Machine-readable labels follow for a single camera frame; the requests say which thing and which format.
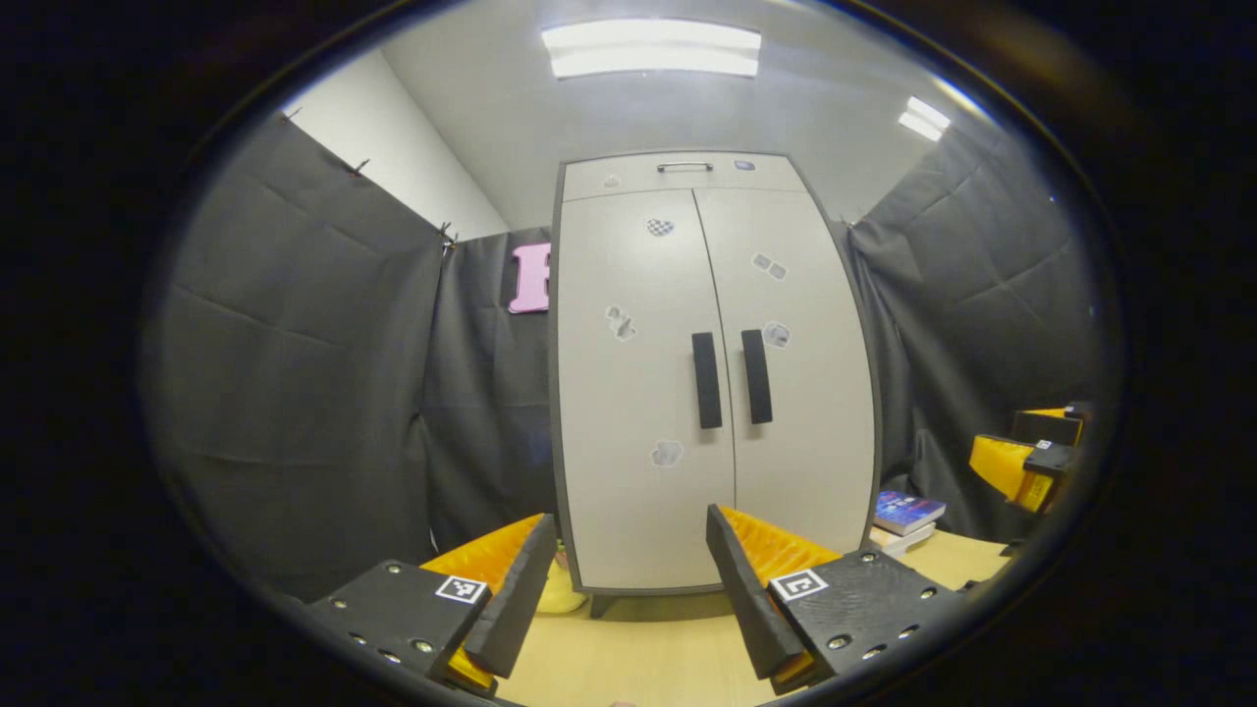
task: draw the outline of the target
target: pink letter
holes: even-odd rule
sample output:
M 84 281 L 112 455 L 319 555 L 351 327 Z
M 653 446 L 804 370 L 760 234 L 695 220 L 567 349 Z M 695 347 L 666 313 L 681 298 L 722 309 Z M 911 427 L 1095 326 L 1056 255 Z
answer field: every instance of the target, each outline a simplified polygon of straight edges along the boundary
M 519 282 L 507 311 L 522 315 L 549 309 L 549 293 L 546 292 L 549 283 L 549 243 L 520 245 L 514 255 L 519 260 Z

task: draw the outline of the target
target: fluorescent light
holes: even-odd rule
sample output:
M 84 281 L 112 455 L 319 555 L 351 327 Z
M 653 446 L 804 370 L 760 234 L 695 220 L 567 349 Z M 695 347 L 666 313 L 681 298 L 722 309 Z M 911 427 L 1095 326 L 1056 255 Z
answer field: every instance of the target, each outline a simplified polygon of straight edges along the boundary
M 542 33 L 557 78 L 631 70 L 753 77 L 759 33 L 689 20 L 601 20 Z
M 691 20 L 600 20 L 546 30 L 542 42 L 552 50 L 676 42 L 759 49 L 759 33 Z
M 918 132 L 918 133 L 920 133 L 920 135 L 923 135 L 923 136 L 925 136 L 925 137 L 928 137 L 928 138 L 930 138 L 930 140 L 933 140 L 935 142 L 938 142 L 938 138 L 943 137 L 943 131 L 941 130 L 934 127 L 925 118 L 923 118 L 920 116 L 916 116 L 916 114 L 913 114 L 913 113 L 904 113 L 903 116 L 899 116 L 899 125 L 901 125 L 901 126 L 904 126 L 904 127 L 906 127 L 906 128 L 909 128 L 909 130 L 911 130 L 914 132 Z
M 947 130 L 947 126 L 952 125 L 952 121 L 940 113 L 938 108 L 915 96 L 908 99 L 908 109 L 925 118 L 939 130 Z
M 577 52 L 551 62 L 557 78 L 608 72 L 672 69 L 718 74 L 755 75 L 759 62 L 713 49 L 650 49 L 621 47 Z

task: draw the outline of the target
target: cabinet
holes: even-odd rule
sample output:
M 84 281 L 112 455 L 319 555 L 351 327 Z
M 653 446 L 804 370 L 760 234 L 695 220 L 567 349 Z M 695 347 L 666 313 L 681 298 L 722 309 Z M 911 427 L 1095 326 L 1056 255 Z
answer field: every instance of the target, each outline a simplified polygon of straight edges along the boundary
M 789 160 L 561 167 L 551 254 L 559 517 L 578 589 L 711 589 L 709 503 L 837 552 L 875 493 L 870 361 Z

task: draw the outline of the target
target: stack of books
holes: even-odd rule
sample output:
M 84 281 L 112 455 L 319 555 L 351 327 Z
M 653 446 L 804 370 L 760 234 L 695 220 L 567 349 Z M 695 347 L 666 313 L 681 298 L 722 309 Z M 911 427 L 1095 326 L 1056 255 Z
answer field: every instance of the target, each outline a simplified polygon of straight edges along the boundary
M 908 548 L 934 533 L 935 521 L 947 511 L 947 503 L 897 491 L 877 494 L 877 512 L 869 540 L 891 557 L 901 557 Z

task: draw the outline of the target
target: black curtain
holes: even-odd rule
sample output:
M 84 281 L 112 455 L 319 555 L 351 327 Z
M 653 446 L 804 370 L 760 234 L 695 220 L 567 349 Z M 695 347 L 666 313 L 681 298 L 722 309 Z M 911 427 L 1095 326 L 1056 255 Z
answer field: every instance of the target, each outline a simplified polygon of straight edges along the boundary
M 882 487 L 939 527 L 1011 541 L 1032 520 L 968 467 L 1016 410 L 1097 395 L 1104 335 L 1080 219 L 1008 135 L 953 127 L 869 215 L 837 224 L 882 369 Z
M 309 600 L 432 556 L 412 421 L 440 258 L 431 224 L 280 116 L 187 220 L 147 413 L 176 493 L 256 579 Z
M 538 228 L 445 257 L 422 389 L 432 533 L 442 551 L 533 513 L 557 513 L 547 312 L 512 315 L 519 245 Z

